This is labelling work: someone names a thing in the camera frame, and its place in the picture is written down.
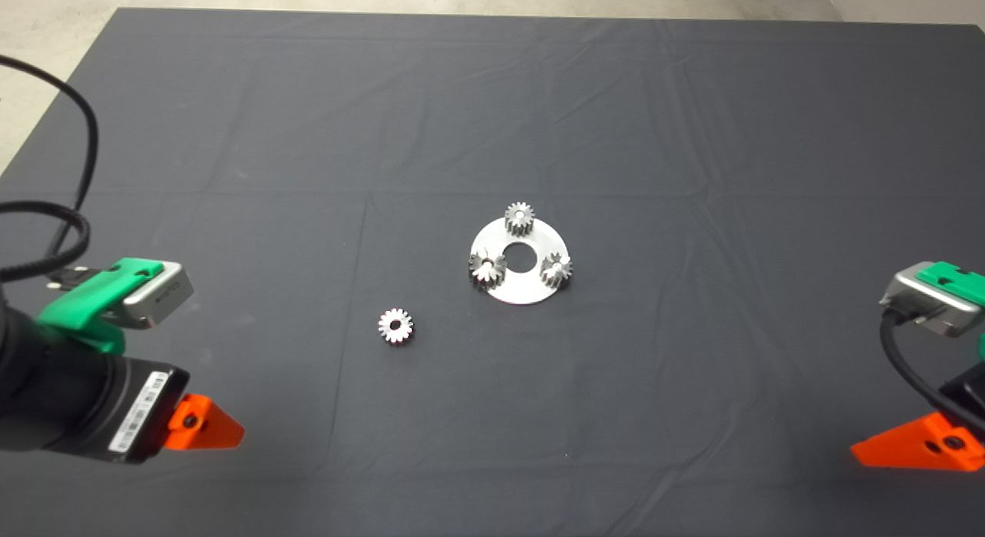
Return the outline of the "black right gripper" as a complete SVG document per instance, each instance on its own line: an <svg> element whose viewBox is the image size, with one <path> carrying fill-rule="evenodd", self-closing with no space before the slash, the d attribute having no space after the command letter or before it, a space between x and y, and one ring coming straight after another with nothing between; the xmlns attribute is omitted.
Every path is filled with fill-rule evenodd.
<svg viewBox="0 0 985 537"><path fill-rule="evenodd" d="M984 421L984 362L947 380L940 393ZM981 440L940 413L923 415L862 440L850 451L868 467L978 472L984 466Z"/></svg>

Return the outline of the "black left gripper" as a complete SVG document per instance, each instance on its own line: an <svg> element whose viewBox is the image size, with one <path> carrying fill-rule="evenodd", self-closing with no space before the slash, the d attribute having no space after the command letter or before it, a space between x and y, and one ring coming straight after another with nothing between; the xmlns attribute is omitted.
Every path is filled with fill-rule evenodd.
<svg viewBox="0 0 985 537"><path fill-rule="evenodd" d="M138 465L165 448L177 452L235 449L245 429L211 398L184 395L185 369L164 362L110 357L109 393L96 411L92 458Z"/></svg>

